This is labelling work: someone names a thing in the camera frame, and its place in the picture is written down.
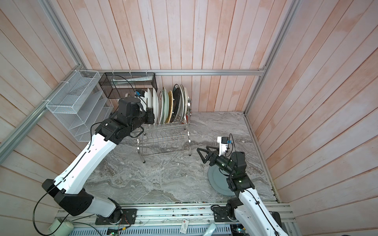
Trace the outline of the silver metal dish rack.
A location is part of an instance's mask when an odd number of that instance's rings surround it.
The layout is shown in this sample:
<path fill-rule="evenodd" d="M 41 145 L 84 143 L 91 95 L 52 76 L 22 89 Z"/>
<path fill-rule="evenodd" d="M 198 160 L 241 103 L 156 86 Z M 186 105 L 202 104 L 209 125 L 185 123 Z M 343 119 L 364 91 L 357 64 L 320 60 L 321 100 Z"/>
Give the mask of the silver metal dish rack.
<path fill-rule="evenodd" d="M 153 91 L 148 89 L 145 91 L 145 98 L 137 97 L 141 100 L 143 108 L 153 109 Z M 137 153 L 143 162 L 148 156 L 159 155 L 163 153 L 175 153 L 188 151 L 192 154 L 191 138 L 190 138 L 190 117 L 186 121 L 186 115 L 182 122 L 174 121 L 165 124 L 145 124 L 142 127 L 142 133 L 137 137 Z"/>

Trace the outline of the light green flower plate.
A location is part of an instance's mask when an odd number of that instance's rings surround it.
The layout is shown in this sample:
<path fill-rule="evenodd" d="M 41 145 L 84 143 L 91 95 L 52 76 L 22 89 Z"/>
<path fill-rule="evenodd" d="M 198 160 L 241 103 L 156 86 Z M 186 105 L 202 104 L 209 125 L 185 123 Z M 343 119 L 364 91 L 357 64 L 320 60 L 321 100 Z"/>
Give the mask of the light green flower plate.
<path fill-rule="evenodd" d="M 163 104 L 163 109 L 164 109 L 164 114 L 163 118 L 161 120 L 162 124 L 167 123 L 167 118 L 168 118 L 168 113 L 169 113 L 169 97 L 168 97 L 168 92 L 165 88 L 162 90 L 163 96 L 164 96 L 164 104 Z"/>

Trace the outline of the orange sunburst plate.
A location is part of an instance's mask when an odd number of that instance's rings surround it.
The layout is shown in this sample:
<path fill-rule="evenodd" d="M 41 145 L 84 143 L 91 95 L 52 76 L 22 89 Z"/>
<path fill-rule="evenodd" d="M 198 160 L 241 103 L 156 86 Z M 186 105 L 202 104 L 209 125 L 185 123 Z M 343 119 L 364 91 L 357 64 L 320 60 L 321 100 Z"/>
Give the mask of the orange sunburst plate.
<path fill-rule="evenodd" d="M 163 102 L 164 102 L 164 95 L 163 91 L 160 91 L 159 96 L 158 96 L 158 124 L 161 124 L 162 118 L 163 118 Z"/>
<path fill-rule="evenodd" d="M 153 91 L 153 112 L 154 112 L 154 125 L 158 123 L 158 95 L 155 89 Z"/>

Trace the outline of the dark blue glazed plate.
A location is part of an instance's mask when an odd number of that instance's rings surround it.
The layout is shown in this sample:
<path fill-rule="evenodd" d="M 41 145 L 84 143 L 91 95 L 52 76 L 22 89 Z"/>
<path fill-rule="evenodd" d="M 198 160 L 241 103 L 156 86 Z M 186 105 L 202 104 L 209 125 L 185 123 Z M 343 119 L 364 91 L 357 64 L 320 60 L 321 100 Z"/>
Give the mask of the dark blue glazed plate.
<path fill-rule="evenodd" d="M 170 119 L 171 123 L 174 122 L 177 117 L 179 106 L 180 106 L 180 100 L 181 100 L 181 87 L 178 84 L 175 84 L 173 87 L 173 111 L 172 111 L 172 116 Z"/>

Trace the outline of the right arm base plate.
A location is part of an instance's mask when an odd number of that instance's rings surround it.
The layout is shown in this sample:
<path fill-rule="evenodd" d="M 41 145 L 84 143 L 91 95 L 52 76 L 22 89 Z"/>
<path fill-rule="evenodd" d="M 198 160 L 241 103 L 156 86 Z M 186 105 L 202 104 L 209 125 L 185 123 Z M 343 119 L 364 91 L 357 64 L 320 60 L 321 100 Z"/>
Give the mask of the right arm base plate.
<path fill-rule="evenodd" d="M 233 222 L 236 218 L 233 216 L 231 208 L 228 206 L 212 205 L 210 209 L 214 215 L 215 222 Z"/>

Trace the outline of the cream floral plate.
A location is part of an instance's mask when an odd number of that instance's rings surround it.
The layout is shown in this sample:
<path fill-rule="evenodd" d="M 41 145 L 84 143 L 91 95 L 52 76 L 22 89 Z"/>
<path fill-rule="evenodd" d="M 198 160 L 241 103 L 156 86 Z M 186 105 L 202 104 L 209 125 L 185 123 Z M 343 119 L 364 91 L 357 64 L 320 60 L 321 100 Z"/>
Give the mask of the cream floral plate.
<path fill-rule="evenodd" d="M 189 95 L 188 95 L 188 91 L 187 91 L 186 87 L 184 87 L 184 92 L 185 92 L 185 103 L 186 103 L 186 112 L 185 112 L 185 115 L 186 115 L 186 121 L 188 121 L 188 118 L 189 118 L 189 108 L 190 108 L 190 99 L 189 99 Z"/>

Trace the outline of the grey green large plate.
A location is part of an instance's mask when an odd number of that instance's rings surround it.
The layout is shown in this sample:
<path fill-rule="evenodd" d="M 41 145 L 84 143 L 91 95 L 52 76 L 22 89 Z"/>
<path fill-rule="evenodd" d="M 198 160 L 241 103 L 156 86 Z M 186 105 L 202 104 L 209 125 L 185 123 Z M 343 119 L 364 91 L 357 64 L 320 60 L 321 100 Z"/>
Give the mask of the grey green large plate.
<path fill-rule="evenodd" d="M 214 165 L 209 168 L 208 178 L 211 186 L 220 194 L 234 196 L 234 192 L 229 189 L 227 178 L 228 174 Z"/>

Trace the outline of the green rim white plate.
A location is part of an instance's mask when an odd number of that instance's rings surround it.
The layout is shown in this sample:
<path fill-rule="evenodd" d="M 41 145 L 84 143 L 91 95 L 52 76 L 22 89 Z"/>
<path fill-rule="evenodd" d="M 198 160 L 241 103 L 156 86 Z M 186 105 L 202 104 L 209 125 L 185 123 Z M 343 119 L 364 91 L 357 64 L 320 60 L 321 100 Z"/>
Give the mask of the green rim white plate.
<path fill-rule="evenodd" d="M 177 122 L 182 122 L 184 120 L 184 116 L 185 116 L 185 92 L 184 92 L 184 86 L 183 85 L 180 85 L 181 87 L 181 100 L 180 100 L 180 106 L 179 106 L 179 110 L 178 110 L 178 114 L 177 114 L 177 117 L 175 119 L 175 121 Z"/>

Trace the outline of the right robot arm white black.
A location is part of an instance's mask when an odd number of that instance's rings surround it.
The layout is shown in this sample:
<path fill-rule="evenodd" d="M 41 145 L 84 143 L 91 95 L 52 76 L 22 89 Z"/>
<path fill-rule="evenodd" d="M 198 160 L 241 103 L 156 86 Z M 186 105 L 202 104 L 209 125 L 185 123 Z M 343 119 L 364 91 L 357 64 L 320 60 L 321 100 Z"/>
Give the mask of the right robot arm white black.
<path fill-rule="evenodd" d="M 245 153 L 235 151 L 230 158 L 219 155 L 215 147 L 198 148 L 202 162 L 209 162 L 210 166 L 218 166 L 227 173 L 228 188 L 235 194 L 235 198 L 226 204 L 227 216 L 240 222 L 250 236 L 286 236 L 276 218 L 278 213 L 271 212 L 259 197 L 254 184 L 246 173 L 247 163 Z"/>

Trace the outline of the yellow woven bamboo tray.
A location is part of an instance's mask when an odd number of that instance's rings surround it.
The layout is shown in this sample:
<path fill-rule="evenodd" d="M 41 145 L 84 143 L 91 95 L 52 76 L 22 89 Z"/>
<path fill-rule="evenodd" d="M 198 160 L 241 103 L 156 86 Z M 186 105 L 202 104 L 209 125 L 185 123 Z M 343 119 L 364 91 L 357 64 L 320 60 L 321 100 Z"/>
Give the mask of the yellow woven bamboo tray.
<path fill-rule="evenodd" d="M 170 90 L 168 92 L 168 101 L 167 101 L 167 105 L 168 105 L 168 115 L 167 115 L 167 119 L 166 119 L 166 123 L 171 123 L 171 118 L 172 118 L 172 114 L 173 114 L 173 92 Z"/>

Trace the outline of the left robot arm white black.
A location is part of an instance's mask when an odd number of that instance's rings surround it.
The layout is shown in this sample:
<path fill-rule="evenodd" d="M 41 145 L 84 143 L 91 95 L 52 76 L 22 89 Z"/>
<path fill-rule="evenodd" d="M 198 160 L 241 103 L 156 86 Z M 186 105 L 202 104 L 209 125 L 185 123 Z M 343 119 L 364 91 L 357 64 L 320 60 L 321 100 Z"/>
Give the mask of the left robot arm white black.
<path fill-rule="evenodd" d="M 100 162 L 125 137 L 154 121 L 154 110 L 140 98 L 119 99 L 117 111 L 97 123 L 90 142 L 75 160 L 54 179 L 46 179 L 42 188 L 69 215 L 88 212 L 107 219 L 110 224 L 119 224 L 123 214 L 121 206 L 111 198 L 102 199 L 86 192 L 84 185 Z"/>

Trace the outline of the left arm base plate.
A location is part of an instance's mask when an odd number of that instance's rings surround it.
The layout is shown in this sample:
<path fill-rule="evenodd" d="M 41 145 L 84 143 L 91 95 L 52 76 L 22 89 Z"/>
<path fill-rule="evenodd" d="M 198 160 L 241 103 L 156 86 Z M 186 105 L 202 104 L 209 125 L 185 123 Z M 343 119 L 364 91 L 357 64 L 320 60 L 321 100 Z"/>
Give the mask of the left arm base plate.
<path fill-rule="evenodd" d="M 135 224 L 136 217 L 137 217 L 136 208 L 122 208 L 121 225 Z"/>

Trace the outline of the black mesh wall basket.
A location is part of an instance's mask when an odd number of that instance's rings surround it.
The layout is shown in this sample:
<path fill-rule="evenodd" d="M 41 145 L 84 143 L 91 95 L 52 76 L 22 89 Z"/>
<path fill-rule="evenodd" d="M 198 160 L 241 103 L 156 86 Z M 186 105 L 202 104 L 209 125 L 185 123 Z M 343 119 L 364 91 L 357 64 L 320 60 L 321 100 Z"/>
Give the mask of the black mesh wall basket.
<path fill-rule="evenodd" d="M 154 89 L 158 91 L 156 77 L 149 72 L 105 72 L 99 85 L 109 99 L 119 99 L 134 91 Z"/>

